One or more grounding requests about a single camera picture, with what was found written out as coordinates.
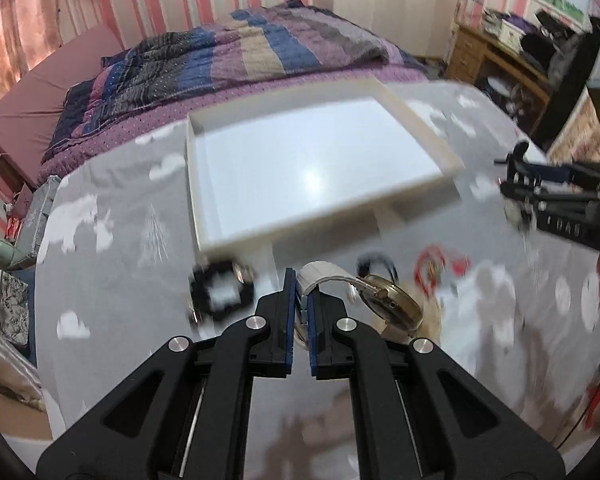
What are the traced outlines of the white strap wristwatch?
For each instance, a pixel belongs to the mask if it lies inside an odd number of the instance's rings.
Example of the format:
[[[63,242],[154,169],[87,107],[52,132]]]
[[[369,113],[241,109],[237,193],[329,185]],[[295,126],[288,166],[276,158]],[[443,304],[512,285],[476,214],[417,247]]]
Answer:
[[[424,309],[398,284],[395,275],[384,278],[370,271],[353,275],[335,263],[314,261],[302,266],[297,281],[303,301],[321,284],[343,282],[354,288],[366,307],[402,332],[414,334],[422,326]]]

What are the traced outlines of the black scrunchie with bell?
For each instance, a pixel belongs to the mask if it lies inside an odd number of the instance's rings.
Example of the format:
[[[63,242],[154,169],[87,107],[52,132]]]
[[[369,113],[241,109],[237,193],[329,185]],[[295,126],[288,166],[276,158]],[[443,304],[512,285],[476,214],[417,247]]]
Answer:
[[[253,305],[251,266],[236,260],[196,264],[189,274],[189,321],[194,325],[220,324]]]

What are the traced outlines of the cream scrunchie with charm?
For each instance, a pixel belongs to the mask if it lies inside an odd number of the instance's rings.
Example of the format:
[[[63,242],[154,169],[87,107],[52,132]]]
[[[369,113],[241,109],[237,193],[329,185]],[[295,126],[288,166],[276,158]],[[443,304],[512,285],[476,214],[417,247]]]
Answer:
[[[428,297],[413,281],[400,281],[400,286],[422,308],[422,324],[413,333],[404,332],[396,326],[385,324],[380,331],[381,337],[387,340],[408,344],[417,338],[428,338],[440,346],[442,334],[443,307],[436,297]]]

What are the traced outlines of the wooden desk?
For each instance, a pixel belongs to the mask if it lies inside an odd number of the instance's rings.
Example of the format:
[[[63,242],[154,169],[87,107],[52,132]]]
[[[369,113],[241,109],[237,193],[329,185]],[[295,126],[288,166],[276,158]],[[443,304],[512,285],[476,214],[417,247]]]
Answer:
[[[535,134],[553,93],[547,76],[518,53],[464,24],[457,25],[444,76],[489,93],[529,136]]]

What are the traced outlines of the grey cartoon print blanket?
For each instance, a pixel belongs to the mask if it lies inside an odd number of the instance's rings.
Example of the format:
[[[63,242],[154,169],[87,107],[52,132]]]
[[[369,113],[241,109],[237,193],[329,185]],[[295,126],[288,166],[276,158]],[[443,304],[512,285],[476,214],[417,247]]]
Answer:
[[[437,346],[564,455],[585,393],[600,388],[599,252],[540,231],[534,206],[501,194],[507,168],[494,160],[518,142],[531,144],[529,162],[550,163],[482,92],[444,81],[387,87],[449,143],[463,170],[419,196],[233,255],[198,248],[189,115],[61,179],[35,285],[38,371],[62,417],[53,443],[170,339],[219,337],[254,315],[261,297],[282,290],[287,270],[297,281],[302,266],[327,261],[353,275],[395,275],[399,285],[413,281],[436,297],[443,307]],[[508,182],[552,193],[600,191]],[[196,264],[222,260],[252,267],[253,305],[220,324],[194,325],[189,274]],[[350,318],[379,335],[388,324],[346,283],[317,290],[342,300]],[[349,383],[312,375],[309,297],[301,299],[298,281],[296,297],[291,372],[254,378],[239,479],[363,479]]]

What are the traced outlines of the desk lamp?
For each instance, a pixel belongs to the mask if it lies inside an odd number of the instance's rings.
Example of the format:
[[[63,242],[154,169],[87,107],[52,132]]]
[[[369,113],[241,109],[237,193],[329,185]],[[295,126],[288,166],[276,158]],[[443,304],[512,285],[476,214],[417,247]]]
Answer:
[[[477,11],[483,6],[483,0],[457,0],[454,10],[453,24],[469,24]]]

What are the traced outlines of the white shallow tray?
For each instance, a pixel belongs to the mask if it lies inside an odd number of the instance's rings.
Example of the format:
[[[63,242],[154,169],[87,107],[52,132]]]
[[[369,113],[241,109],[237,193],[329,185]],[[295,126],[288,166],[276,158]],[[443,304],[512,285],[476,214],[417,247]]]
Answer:
[[[419,196],[464,168],[449,143],[375,78],[195,110],[186,152],[195,238],[208,256]]]

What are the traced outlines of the striped purple blue quilt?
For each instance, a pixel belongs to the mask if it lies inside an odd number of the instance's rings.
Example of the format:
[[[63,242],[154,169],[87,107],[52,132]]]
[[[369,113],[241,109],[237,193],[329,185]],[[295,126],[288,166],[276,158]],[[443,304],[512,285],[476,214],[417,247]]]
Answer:
[[[42,161],[159,106],[349,70],[425,76],[424,66],[390,40],[301,0],[237,10],[104,56],[96,76],[67,91]]]

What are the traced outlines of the purple dotted bed sheet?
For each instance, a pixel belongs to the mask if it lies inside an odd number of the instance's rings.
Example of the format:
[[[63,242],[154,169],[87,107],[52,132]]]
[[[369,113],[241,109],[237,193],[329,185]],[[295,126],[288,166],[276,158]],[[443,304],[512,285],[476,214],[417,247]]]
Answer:
[[[427,82],[420,70],[406,66],[359,67],[350,70],[315,73],[292,78],[245,84],[219,92],[208,93],[198,98],[164,104],[107,127],[106,129],[70,144],[47,162],[43,162],[36,183],[42,185],[50,176],[65,177],[89,159],[109,152],[113,148],[130,142],[152,130],[185,119],[190,112],[213,105],[223,104],[244,96],[255,96],[269,91],[314,84],[314,82],[377,78],[380,82]]]

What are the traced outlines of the mauve mattress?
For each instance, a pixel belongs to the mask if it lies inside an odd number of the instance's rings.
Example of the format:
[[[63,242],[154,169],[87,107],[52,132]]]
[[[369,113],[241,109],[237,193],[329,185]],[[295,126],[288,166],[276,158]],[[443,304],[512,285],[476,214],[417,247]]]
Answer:
[[[0,99],[0,153],[28,185],[36,185],[68,90],[97,76],[102,58],[121,51],[108,26],[97,25],[27,72]]]

